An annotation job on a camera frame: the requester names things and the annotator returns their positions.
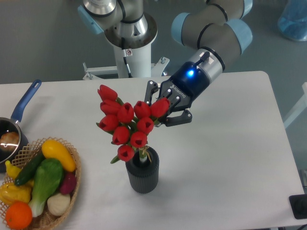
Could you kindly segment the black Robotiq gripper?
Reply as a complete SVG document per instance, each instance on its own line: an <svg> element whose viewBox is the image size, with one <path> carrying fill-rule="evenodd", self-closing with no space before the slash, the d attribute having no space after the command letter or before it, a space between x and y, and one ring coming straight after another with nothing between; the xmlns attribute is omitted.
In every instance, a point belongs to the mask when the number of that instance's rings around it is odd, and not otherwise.
<svg viewBox="0 0 307 230"><path fill-rule="evenodd" d="M170 112L183 111L179 116L162 117L159 122L166 127L179 126L192 122L189 109L192 102L209 86L207 74L193 66L193 62L184 63L180 69L161 84L149 80L146 86L144 102L150 106L153 94L159 92L158 98L166 97L170 101Z"/></svg>

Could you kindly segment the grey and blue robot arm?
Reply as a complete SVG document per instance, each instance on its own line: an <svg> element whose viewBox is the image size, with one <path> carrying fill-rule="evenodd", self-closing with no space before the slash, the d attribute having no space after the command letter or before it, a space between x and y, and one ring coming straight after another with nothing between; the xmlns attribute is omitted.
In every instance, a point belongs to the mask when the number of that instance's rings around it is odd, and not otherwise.
<svg viewBox="0 0 307 230"><path fill-rule="evenodd" d="M169 79L148 82L147 104L151 104L154 93L170 101L168 112L156 125L191 122L189 109L193 101L250 45L252 32L242 18L252 5L250 0L208 0L201 12L181 13L173 20L172 38L196 52ZM144 12L141 0L85 0L78 14L94 34L105 34L113 47L120 78L148 78L163 73L167 62L151 61L157 24Z"/></svg>

